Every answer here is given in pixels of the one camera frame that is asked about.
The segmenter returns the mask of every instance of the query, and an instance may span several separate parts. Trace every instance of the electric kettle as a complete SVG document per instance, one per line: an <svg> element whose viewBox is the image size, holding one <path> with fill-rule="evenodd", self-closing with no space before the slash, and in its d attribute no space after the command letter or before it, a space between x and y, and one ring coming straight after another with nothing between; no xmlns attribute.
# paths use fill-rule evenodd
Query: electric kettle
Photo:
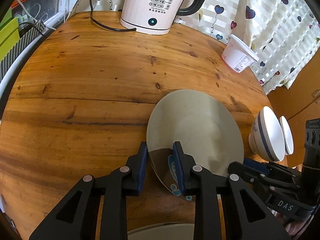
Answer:
<svg viewBox="0 0 320 240"><path fill-rule="evenodd" d="M194 0L188 8L179 9L183 0L125 0L120 23L137 32L167 34L176 15L196 13L204 0Z"/></svg>

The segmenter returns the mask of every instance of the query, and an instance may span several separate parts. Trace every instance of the screw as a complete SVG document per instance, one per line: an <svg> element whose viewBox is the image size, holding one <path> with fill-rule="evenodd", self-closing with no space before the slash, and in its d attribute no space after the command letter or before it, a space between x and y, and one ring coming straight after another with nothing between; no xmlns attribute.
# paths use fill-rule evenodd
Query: screw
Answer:
<svg viewBox="0 0 320 240"><path fill-rule="evenodd" d="M89 181L91 181L92 180L92 176L91 175L85 175L84 177L83 177L83 181L84 182L89 182Z"/></svg>
<svg viewBox="0 0 320 240"><path fill-rule="evenodd" d="M202 171L202 167L199 166L199 165L193 166L192 169L193 169L194 171Z"/></svg>
<svg viewBox="0 0 320 240"><path fill-rule="evenodd" d="M237 181L237 180L239 180L239 176L237 174L231 174L230 179L233 181Z"/></svg>
<svg viewBox="0 0 320 240"><path fill-rule="evenodd" d="M130 170L130 168L128 166L122 166L120 167L120 171L121 172L128 172Z"/></svg>

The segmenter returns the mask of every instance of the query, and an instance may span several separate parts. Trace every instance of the wooden table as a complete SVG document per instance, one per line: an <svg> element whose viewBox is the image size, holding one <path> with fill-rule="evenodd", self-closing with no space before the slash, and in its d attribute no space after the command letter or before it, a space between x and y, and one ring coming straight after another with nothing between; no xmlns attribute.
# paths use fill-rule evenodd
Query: wooden table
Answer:
<svg viewBox="0 0 320 240"><path fill-rule="evenodd" d="M95 12L121 28L120 13ZM102 30L78 13L41 44L12 89L0 133L0 193L23 239L85 174L109 174L146 140L156 103L178 89L218 99L240 127L270 103L248 68L220 59L221 42L173 24L167 35ZM127 200L128 230L194 221L194 203L171 194L148 163L144 191Z"/></svg>

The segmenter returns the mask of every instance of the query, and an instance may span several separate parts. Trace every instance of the cabinet handle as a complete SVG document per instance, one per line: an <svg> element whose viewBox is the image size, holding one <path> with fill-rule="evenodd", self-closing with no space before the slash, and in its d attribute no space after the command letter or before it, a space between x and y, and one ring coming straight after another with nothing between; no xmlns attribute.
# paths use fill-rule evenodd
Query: cabinet handle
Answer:
<svg viewBox="0 0 320 240"><path fill-rule="evenodd" d="M312 97L313 98L317 98L317 97L319 97L320 96L320 90L319 89L317 89L316 91L314 91L312 94Z"/></svg>

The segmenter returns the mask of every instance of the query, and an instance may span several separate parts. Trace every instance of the power button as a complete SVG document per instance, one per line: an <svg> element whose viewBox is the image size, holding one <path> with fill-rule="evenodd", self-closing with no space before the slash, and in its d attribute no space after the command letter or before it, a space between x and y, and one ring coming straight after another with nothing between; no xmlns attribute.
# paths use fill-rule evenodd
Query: power button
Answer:
<svg viewBox="0 0 320 240"><path fill-rule="evenodd" d="M154 26L157 24L157 19L155 18L151 18L148 20L148 24L151 25L151 26Z"/></svg>

